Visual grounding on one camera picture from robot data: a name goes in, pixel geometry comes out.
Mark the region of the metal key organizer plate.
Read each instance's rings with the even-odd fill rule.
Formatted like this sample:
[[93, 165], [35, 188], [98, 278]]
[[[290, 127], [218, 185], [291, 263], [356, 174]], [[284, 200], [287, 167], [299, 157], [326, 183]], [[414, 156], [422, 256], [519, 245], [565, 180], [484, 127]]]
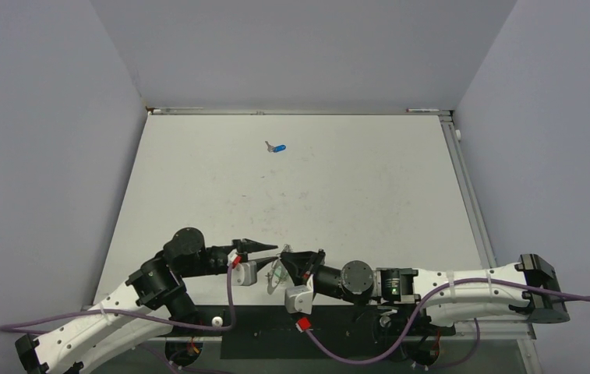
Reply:
[[293, 252], [293, 249], [289, 244], [285, 244], [281, 253], [277, 255], [277, 258], [271, 264], [271, 268], [267, 273], [268, 295], [273, 295], [279, 287], [285, 287], [291, 283], [291, 277], [281, 261], [282, 255], [289, 252]]

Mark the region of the key with blue tag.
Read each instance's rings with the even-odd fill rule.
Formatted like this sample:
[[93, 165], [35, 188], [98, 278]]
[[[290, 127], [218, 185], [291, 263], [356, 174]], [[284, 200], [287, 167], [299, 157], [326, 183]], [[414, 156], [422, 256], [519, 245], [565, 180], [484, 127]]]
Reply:
[[265, 141], [265, 144], [267, 146], [267, 151], [269, 153], [280, 153], [287, 149], [287, 147], [284, 144], [272, 145], [268, 141]]

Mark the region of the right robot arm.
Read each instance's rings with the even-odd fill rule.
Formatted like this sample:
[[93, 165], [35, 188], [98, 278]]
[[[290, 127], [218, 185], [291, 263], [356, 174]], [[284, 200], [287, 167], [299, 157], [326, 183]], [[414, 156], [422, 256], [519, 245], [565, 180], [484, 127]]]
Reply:
[[337, 269], [325, 259], [323, 250], [281, 253], [280, 263], [293, 283], [285, 292], [288, 312], [311, 314], [315, 297], [323, 295], [360, 309], [402, 310], [414, 333], [491, 316], [526, 323], [570, 319], [555, 269], [536, 254], [505, 266], [462, 271], [372, 268], [359, 260]]

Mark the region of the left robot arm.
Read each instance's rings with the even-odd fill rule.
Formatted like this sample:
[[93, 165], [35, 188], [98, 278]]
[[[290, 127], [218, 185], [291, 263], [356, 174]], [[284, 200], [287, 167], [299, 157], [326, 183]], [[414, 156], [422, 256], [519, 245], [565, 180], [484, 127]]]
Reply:
[[15, 347], [23, 370], [80, 372], [87, 367], [86, 360], [91, 353], [101, 353], [103, 340], [136, 319], [168, 326], [178, 335], [193, 330], [215, 333], [232, 330], [237, 321], [232, 303], [228, 305], [228, 319], [196, 324], [197, 309], [184, 280], [223, 274], [227, 288], [253, 285], [258, 271], [275, 258], [250, 260], [248, 255], [275, 248], [247, 238], [234, 239], [230, 245], [208, 247], [200, 230], [183, 228], [96, 305], [65, 315], [68, 322], [51, 332], [28, 332], [19, 338]]

